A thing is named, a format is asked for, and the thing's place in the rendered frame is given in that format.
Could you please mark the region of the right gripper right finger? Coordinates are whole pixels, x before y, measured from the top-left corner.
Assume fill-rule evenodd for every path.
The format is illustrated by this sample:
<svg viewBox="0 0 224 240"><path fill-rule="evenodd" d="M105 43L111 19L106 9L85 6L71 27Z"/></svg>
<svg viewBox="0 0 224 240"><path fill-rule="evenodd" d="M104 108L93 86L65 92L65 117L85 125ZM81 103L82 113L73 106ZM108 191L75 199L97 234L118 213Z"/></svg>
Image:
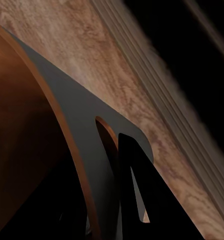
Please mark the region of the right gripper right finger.
<svg viewBox="0 0 224 240"><path fill-rule="evenodd" d="M138 142L118 136L123 240L205 240ZM150 223L138 213L133 169Z"/></svg>

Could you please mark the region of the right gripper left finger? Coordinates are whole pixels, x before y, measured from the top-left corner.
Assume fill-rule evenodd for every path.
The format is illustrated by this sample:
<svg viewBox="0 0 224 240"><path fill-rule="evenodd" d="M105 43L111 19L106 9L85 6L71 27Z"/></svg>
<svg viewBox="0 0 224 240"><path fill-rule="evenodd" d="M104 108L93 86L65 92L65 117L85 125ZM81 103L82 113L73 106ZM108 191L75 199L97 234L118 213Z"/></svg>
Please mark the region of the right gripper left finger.
<svg viewBox="0 0 224 240"><path fill-rule="evenodd" d="M68 149L0 231L0 240L85 240L87 208Z"/></svg>

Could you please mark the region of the trash can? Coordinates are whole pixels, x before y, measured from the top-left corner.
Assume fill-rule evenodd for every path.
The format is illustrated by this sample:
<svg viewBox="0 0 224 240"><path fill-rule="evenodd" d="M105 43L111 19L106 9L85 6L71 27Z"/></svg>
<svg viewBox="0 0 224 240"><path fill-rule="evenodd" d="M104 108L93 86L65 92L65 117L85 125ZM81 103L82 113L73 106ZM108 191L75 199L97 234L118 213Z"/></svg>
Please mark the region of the trash can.
<svg viewBox="0 0 224 240"><path fill-rule="evenodd" d="M154 165L139 127L0 25L0 231L69 149L91 228L85 240L123 240L119 133ZM104 147L116 160L114 175Z"/></svg>

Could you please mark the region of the can of soda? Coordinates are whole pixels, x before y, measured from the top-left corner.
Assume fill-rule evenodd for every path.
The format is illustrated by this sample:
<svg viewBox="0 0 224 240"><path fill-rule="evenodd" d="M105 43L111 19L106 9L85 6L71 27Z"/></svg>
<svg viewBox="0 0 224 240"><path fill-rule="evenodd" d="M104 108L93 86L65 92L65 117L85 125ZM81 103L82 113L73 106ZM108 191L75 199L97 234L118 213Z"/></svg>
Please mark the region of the can of soda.
<svg viewBox="0 0 224 240"><path fill-rule="evenodd" d="M111 151L109 151L106 147L105 148L105 151L106 151L106 154L107 154L107 157L109 159L109 162L110 162L110 165L111 165L111 169L112 169L112 172L113 172L113 175L115 174L115 171L116 171L116 160L112 154ZM87 216L87 222L86 222L86 231L85 231L85 234L89 234L91 232L91 228L90 228L90 223L89 223L89 217Z"/></svg>

